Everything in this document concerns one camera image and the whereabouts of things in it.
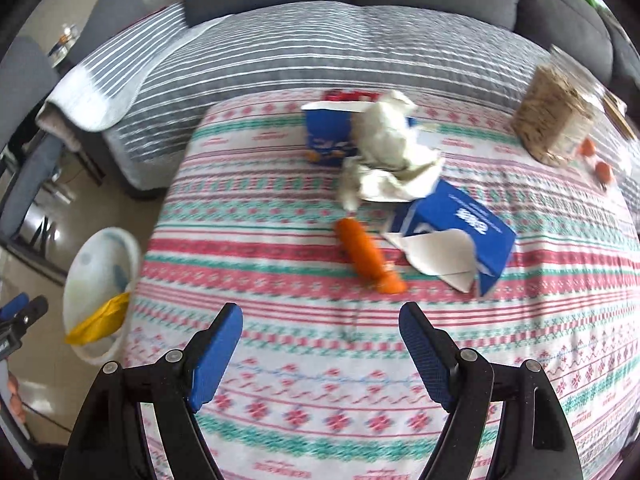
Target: yellow plastic bag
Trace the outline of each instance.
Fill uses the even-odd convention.
[[[69,332],[65,337],[65,343],[81,346],[113,334],[124,323],[128,306],[128,292],[123,292],[111,298]]]

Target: blue gripper pad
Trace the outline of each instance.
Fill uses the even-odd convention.
[[[212,323],[212,328],[221,316],[223,316],[222,322],[193,367],[193,383],[188,398],[193,413],[213,399],[242,335],[240,307],[235,303],[227,303]]]
[[[29,297],[23,292],[18,294],[0,310],[0,321],[9,321],[29,304]]]
[[[427,393],[450,413],[457,401],[458,347],[446,332],[429,323],[416,303],[402,306],[398,324]]]

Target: table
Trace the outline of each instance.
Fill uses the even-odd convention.
[[[213,106],[166,197],[132,302],[127,366],[183,348],[226,301],[244,330],[214,400],[197,419],[227,480],[417,478],[445,412],[431,402],[397,327],[417,301],[459,346],[489,361],[541,362],[574,432],[584,477],[606,478],[638,406],[640,251],[619,190],[579,165],[534,161],[502,112],[410,95],[444,178],[518,234],[488,298],[413,270],[390,245],[405,297],[363,288],[335,240],[338,170],[305,158],[300,105],[319,90],[265,92]],[[389,208],[358,218],[375,232]],[[151,410],[160,478],[170,478]],[[491,459],[488,416],[471,478]]]

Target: cable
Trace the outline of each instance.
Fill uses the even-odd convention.
[[[80,175],[80,173],[82,173],[82,168],[80,168],[78,171],[76,171],[76,174],[74,176],[72,176],[71,178],[66,179],[64,182],[61,182],[60,179],[58,179],[57,181],[54,182],[54,184],[61,184],[66,186],[66,184],[70,184],[71,182],[73,182],[76,177],[78,175]]]
[[[60,424],[59,422],[56,422],[55,420],[53,420],[52,418],[49,418],[47,415],[45,415],[44,413],[40,413],[38,410],[34,410],[30,405],[28,405],[26,402],[23,402],[22,405],[27,408],[27,410],[29,410],[30,412],[35,413],[36,415],[41,416],[43,419],[45,419],[46,421],[50,422],[51,424],[59,427],[61,430],[65,430],[68,431],[69,433],[71,433],[72,431],[66,427],[63,426],[62,424]]]

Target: orange carrot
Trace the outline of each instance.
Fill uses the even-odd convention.
[[[355,218],[343,218],[335,223],[338,240],[347,251],[358,276],[372,283],[381,294],[399,294],[406,291],[406,283],[394,270],[389,269],[382,251],[367,235]]]

